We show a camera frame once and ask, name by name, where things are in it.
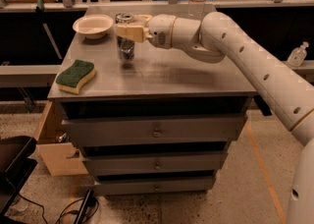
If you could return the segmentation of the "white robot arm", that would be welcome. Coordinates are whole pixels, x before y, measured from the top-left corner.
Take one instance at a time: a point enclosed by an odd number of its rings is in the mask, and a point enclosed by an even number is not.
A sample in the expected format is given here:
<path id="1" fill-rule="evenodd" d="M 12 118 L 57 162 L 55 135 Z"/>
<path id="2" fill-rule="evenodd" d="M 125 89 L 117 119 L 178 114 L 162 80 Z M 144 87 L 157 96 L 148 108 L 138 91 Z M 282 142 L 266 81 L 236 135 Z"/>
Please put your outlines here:
<path id="1" fill-rule="evenodd" d="M 250 38 L 220 12 L 203 20 L 138 15 L 116 25 L 116 35 L 153 46 L 176 48 L 189 57 L 218 63 L 229 57 L 292 135 L 304 145 L 296 167 L 287 224 L 314 220 L 314 87 Z"/>

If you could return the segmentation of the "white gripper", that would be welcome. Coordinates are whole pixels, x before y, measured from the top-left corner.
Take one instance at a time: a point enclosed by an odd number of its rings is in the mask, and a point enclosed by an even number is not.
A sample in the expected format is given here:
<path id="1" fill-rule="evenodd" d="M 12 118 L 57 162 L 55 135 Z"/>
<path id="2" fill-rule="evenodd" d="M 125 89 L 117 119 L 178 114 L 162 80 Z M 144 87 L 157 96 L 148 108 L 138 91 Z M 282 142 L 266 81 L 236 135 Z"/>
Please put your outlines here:
<path id="1" fill-rule="evenodd" d="M 172 47 L 172 31 L 176 16 L 134 15 L 135 25 L 116 25 L 116 35 L 142 43 L 146 39 L 157 48 L 170 49 Z"/>

